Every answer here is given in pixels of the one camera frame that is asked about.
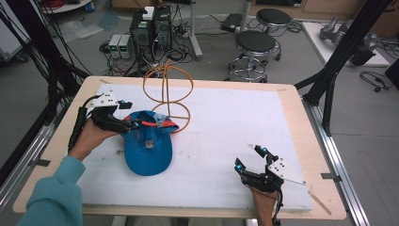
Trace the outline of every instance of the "teal sleeve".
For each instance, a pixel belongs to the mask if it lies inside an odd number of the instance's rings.
[[[66,156],[52,177],[40,179],[18,225],[82,225],[82,192],[76,185],[85,166]]]

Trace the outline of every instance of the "black pole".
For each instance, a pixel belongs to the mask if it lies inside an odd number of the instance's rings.
[[[302,89],[314,83],[311,90],[303,96],[303,100],[309,102],[311,105],[318,105],[320,98],[325,92],[327,93],[323,112],[323,128],[329,136],[331,136],[329,126],[335,80],[346,61],[356,52],[359,44],[390,2],[391,0],[366,1],[331,58],[326,63],[326,66],[319,73],[295,84],[297,89]]]

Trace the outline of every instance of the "human hand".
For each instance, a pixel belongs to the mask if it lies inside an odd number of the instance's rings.
[[[279,193],[262,192],[254,187],[249,188],[252,192],[253,205],[259,226],[273,226],[272,215]]]
[[[83,126],[82,133],[79,135],[75,145],[72,147],[68,156],[75,157],[83,161],[93,149],[98,147],[108,137],[113,137],[118,133],[106,131],[96,126],[92,119],[88,119]]]

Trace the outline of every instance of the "white foam board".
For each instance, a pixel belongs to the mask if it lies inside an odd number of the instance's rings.
[[[98,93],[110,89],[117,99],[133,103],[130,110],[118,110],[117,118],[157,105],[145,96],[141,86],[104,84]],[[147,90],[160,96],[159,87],[149,86]],[[169,91],[172,100],[185,96],[188,89],[172,87]],[[121,152],[123,138],[109,138],[84,160],[87,170],[78,182],[83,203],[253,208],[250,191],[242,185],[234,162],[238,157],[248,170],[264,172],[265,160],[253,150],[256,144],[284,157],[302,176],[276,92],[194,88],[181,103],[190,110],[191,121],[182,132],[171,135],[173,158],[169,167],[154,176],[136,175],[127,167]],[[173,115],[186,115],[173,105],[171,111]],[[157,112],[167,113],[162,109]],[[311,210],[306,186],[286,181],[282,190],[283,209]]]
[[[336,45],[331,42],[331,40],[322,40],[319,37],[320,34],[320,29],[325,26],[325,24],[318,24],[318,23],[310,23],[310,22],[304,22],[303,23],[306,34],[308,37],[311,39],[311,42],[314,46],[314,48],[317,50],[317,53],[319,54],[320,58],[322,58],[324,63],[327,63],[329,58],[332,56],[332,53],[334,52]],[[373,56],[369,61],[367,61],[365,64],[361,65],[362,66],[368,66],[368,67],[388,67],[390,66],[390,63],[378,53],[377,50],[374,50],[375,56]],[[346,62],[345,66],[354,66],[352,63],[349,61]]]

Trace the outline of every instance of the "cap logo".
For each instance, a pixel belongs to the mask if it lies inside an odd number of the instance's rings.
[[[146,140],[146,148],[153,148],[153,139]]]

